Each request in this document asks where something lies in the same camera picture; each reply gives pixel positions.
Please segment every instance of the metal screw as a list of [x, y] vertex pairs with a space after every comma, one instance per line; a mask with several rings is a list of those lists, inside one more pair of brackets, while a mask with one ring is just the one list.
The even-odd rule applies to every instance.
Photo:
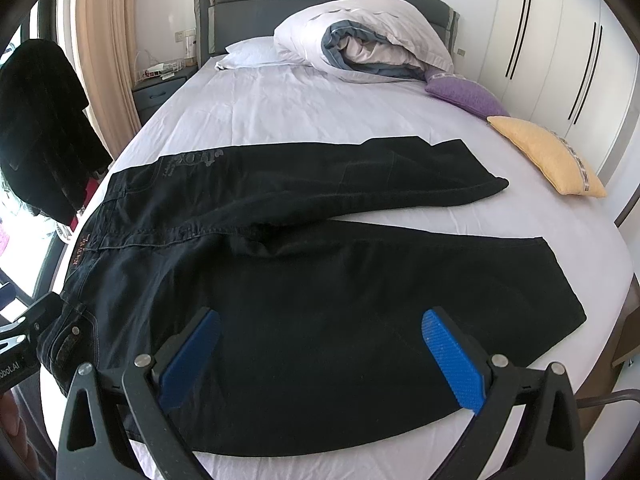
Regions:
[[80, 375], [88, 375], [93, 369], [94, 367], [91, 366], [91, 363], [83, 363], [78, 367], [78, 373]]
[[492, 355], [491, 362], [494, 364], [494, 366], [497, 366], [498, 368], [504, 368], [506, 365], [509, 364], [509, 360], [502, 354]]
[[551, 363], [551, 371], [556, 375], [563, 375], [565, 372], [564, 365], [562, 363]]
[[149, 366], [151, 364], [151, 356], [149, 354], [140, 354], [133, 361], [138, 368], [144, 368], [145, 366]]

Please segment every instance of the nightstand drawer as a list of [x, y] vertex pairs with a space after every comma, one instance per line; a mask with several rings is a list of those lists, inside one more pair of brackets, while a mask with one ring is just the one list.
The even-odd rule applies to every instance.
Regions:
[[178, 88], [185, 83], [184, 78], [172, 79], [159, 83], [157, 85], [150, 86], [149, 88], [143, 88], [133, 92], [133, 100], [136, 103], [137, 110], [144, 110], [146, 108], [157, 107], [167, 101]]
[[140, 125], [144, 126], [146, 122], [151, 118], [153, 114], [155, 114], [160, 108], [158, 106], [152, 106], [151, 108], [145, 108], [144, 110], [138, 111], [138, 117], [140, 117]]

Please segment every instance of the bed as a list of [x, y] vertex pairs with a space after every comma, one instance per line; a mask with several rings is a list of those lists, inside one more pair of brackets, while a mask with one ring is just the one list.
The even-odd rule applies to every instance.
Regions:
[[[385, 136], [419, 136], [431, 144], [462, 139], [488, 171], [510, 181], [504, 192], [464, 206], [368, 212], [342, 220], [459, 235], [544, 237], [582, 303], [587, 321], [540, 356], [532, 367], [546, 367], [552, 361], [564, 363], [577, 390], [612, 332], [633, 275], [625, 243], [597, 200], [558, 195], [508, 140], [483, 120], [426, 96], [422, 82], [357, 85], [299, 65], [215, 70], [216, 59], [209, 57], [222, 53], [228, 44], [272, 34], [279, 21], [301, 6], [322, 1], [327, 0], [196, 0], [199, 35], [207, 38], [206, 46], [201, 41], [198, 54], [202, 67], [132, 140], [106, 181], [117, 171], [148, 164], [161, 155], [218, 146], [301, 141], [360, 143]], [[435, 23], [434, 29], [452, 48], [455, 13], [438, 0], [408, 1], [421, 5], [416, 6]], [[434, 9], [439, 9], [439, 18]], [[265, 12], [270, 12], [271, 21]], [[338, 119], [340, 128], [335, 128]], [[102, 201], [106, 181], [83, 219]], [[61, 269], [66, 269], [70, 256], [71, 251], [67, 251]], [[54, 290], [61, 286], [56, 283]], [[44, 370], [42, 399], [47, 430], [52, 441], [57, 442], [65, 399]], [[513, 411], [483, 477], [499, 468], [521, 412]], [[218, 480], [428, 478], [471, 416], [470, 411], [460, 410], [393, 438], [321, 454], [236, 458], [198, 453], [198, 457]], [[145, 473], [160, 478], [144, 446], [134, 444], [134, 449]]]

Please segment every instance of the nightstand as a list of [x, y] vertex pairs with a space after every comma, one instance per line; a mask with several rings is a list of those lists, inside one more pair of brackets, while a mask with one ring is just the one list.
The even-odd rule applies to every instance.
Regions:
[[161, 76], [145, 79], [135, 85], [131, 92], [136, 104], [140, 123], [144, 125], [158, 108], [184, 85], [198, 71], [197, 65], [178, 70], [172, 78], [162, 80]]

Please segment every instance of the white wardrobe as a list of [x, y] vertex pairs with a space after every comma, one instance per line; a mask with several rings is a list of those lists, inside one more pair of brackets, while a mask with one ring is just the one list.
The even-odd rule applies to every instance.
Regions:
[[603, 167], [626, 117], [638, 53], [603, 0], [498, 0], [479, 82], [508, 112]]

